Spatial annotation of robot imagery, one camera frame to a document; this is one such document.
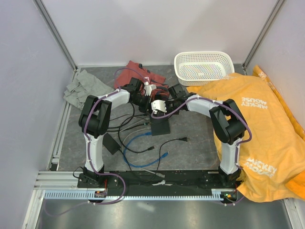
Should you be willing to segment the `black network switch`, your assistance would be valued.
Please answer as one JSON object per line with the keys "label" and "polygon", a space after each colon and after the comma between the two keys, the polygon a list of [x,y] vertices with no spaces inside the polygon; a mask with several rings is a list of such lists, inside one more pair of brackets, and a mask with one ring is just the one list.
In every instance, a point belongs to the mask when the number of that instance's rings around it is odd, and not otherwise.
{"label": "black network switch", "polygon": [[150,117],[150,124],[152,136],[166,135],[171,132],[168,118],[153,119]]}

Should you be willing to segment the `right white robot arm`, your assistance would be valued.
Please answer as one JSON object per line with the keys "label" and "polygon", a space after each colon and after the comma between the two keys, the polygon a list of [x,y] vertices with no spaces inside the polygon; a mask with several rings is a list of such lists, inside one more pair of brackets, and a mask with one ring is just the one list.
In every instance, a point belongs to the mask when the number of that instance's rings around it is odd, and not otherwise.
{"label": "right white robot arm", "polygon": [[232,186],[241,173],[240,144],[247,125],[235,101],[217,101],[195,93],[186,93],[180,84],[170,87],[169,93],[173,99],[166,102],[170,114],[185,110],[197,112],[211,119],[216,138],[221,142],[218,182],[225,188]]}

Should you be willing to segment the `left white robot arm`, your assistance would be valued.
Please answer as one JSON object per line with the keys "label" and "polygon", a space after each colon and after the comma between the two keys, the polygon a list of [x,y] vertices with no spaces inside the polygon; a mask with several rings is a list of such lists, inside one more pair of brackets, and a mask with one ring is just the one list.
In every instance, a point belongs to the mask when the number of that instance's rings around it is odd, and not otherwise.
{"label": "left white robot arm", "polygon": [[156,85],[132,78],[130,82],[109,94],[89,95],[79,118],[79,126],[86,141],[86,162],[83,175],[93,187],[101,187],[105,177],[102,142],[109,128],[112,109],[136,99],[135,104],[149,101]]}

